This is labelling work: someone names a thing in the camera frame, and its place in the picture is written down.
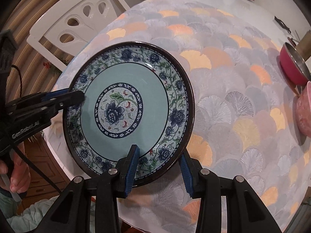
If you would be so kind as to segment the person's left hand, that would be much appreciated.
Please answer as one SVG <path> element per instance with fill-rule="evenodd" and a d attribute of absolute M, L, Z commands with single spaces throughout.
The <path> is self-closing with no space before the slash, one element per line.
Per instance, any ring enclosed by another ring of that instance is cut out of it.
<path fill-rule="evenodd" d="M 6 187 L 1 179 L 1 189 L 22 194 L 28 190 L 31 182 L 30 169 L 16 152 L 13 153 L 13 162 L 14 169 L 10 178 L 10 187 Z"/>

